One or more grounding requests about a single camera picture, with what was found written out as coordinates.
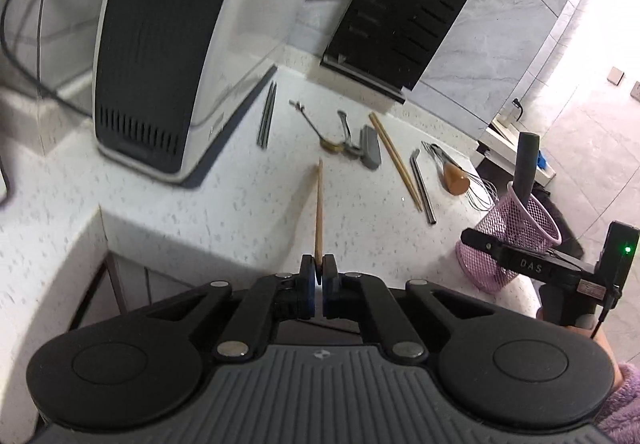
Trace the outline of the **black and white appliance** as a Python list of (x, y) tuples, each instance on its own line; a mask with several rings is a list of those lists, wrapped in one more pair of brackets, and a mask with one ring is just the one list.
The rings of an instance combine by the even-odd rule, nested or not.
[(299, 0), (103, 0), (93, 61), (100, 150), (188, 178), (262, 78)]

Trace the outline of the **wooden chopstick pair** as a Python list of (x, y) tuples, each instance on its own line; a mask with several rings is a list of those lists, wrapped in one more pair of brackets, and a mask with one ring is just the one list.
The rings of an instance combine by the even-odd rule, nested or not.
[(374, 112), (370, 113), (369, 119), (374, 129), (376, 130), (376, 133), (378, 133), (378, 136), (380, 136), (380, 138), (382, 139), (383, 145), (385, 146), (386, 151), (390, 155), (390, 159), (392, 159), (393, 164), (395, 165), (400, 178), (404, 182), (409, 195), (411, 196), (414, 204), (416, 205), (416, 208), (420, 212), (422, 212), (423, 207), (422, 207), (421, 198), (419, 197), (418, 192), (416, 191), (416, 186), (413, 185), (413, 181), (409, 175), (409, 172), (407, 167), (405, 166), (405, 163), (402, 162), (397, 148), (393, 144), (393, 141), (390, 139), (390, 135), (387, 134), (384, 125), (382, 124), (382, 122)]

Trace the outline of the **purple fuzzy sleeve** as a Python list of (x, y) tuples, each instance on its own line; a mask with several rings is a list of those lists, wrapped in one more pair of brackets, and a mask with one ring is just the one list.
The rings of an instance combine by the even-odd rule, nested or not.
[(599, 415), (597, 427), (615, 443), (640, 442), (639, 368), (619, 364), (623, 382), (608, 397)]

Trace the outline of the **wooden spatula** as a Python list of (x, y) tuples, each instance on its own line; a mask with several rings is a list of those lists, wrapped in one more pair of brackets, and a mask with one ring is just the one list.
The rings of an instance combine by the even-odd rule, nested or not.
[(314, 222), (314, 260), (321, 266), (323, 259), (323, 160), (317, 165), (316, 221)]

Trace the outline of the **steel chopstick pair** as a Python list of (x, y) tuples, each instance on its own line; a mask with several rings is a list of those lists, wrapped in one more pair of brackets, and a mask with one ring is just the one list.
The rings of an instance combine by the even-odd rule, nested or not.
[(272, 110), (274, 105), (274, 100), (276, 100), (277, 94), (277, 83), (271, 82), (268, 90), (264, 111), (262, 112), (262, 121), (260, 121), (258, 135), (257, 135), (257, 146), (260, 149), (266, 149), (268, 146), (268, 134), (270, 121), (272, 117)]

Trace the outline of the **pink mesh utensil basket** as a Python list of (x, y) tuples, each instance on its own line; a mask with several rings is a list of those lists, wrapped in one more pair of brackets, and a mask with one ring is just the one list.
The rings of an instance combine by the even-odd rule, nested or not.
[(456, 245), (456, 256), (466, 277), (480, 291), (489, 294), (501, 291), (518, 274), (501, 267), (487, 248), (494, 243), (475, 236), (476, 233), (538, 253), (562, 242), (558, 225), (538, 199), (529, 195), (524, 205), (518, 199), (513, 184), (506, 185), (503, 197), (472, 228), (472, 243), (469, 245), (460, 239)]

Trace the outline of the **small steel spoon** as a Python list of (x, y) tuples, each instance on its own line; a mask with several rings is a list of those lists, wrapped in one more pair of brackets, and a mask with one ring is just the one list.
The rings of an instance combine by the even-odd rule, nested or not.
[(349, 155), (350, 157), (353, 158), (359, 158), (361, 156), (361, 150), (358, 146), (356, 146), (353, 142), (352, 142), (352, 131), (350, 130), (349, 124), (348, 124), (348, 118), (346, 113), (343, 110), (338, 110), (337, 111), (337, 115), (341, 120), (341, 124), (343, 127), (343, 133), (344, 133), (344, 141), (343, 141), (343, 148), (344, 148), (344, 152), (346, 153), (346, 155)]

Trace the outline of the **black knife block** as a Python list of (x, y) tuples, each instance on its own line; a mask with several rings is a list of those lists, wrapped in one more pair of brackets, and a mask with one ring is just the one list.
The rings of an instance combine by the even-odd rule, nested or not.
[(468, 0), (351, 0), (321, 64), (401, 104)]

